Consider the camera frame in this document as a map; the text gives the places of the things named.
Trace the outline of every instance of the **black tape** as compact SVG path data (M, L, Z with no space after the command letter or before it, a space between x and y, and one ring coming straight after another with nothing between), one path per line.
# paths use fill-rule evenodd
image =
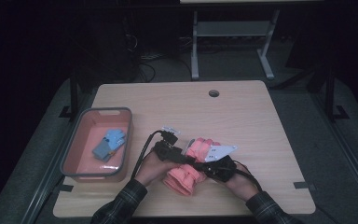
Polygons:
M74 186L72 186L72 185L61 185L61 186L59 186L59 191L72 192L73 188L74 188Z
M296 189L309 189L310 191L316 190L316 187L313 184L308 184L307 182L294 182Z

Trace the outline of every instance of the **pink cloth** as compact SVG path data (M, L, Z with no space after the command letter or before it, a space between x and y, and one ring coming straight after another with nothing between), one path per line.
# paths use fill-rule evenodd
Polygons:
M198 138L187 150L186 155L196 158L197 162L205 162L211 145L220 146L212 139ZM171 190L190 196L199 182L204 181L205 173L198 172L191 165L184 164L178 168L171 169L164 178L164 184Z

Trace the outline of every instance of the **wooden table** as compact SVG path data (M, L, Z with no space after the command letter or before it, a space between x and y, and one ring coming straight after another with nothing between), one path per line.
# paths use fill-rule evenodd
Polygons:
M209 91L220 94L211 97ZM133 114L133 135L127 177L119 183L76 183L69 177L54 207L56 217L90 217L112 201L129 181L147 137L162 126L181 131L175 144L184 147L197 137L239 147L230 156L248 166L263 190L289 214L310 214L315 205L304 182L275 107L261 81L179 82L102 85L93 107L126 106ZM157 135L150 144L160 138ZM208 179L192 197L170 191L160 181L148 187L137 217L251 215L225 187Z

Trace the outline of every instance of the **sleeve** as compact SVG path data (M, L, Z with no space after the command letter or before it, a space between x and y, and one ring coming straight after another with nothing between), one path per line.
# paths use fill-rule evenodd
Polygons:
M262 224L299 224L300 220L283 212L280 206L265 192L259 192L246 203L258 222Z
M91 223L127 223L146 194L144 185L135 179L130 180L112 202L94 213Z

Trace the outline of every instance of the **plastic tray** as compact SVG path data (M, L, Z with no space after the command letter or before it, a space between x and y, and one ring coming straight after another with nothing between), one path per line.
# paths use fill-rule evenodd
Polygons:
M125 143L108 162L94 158L98 146L109 129L120 129ZM132 113L127 107L91 108L77 121L62 160L61 171L77 182L119 182L127 174L131 143Z

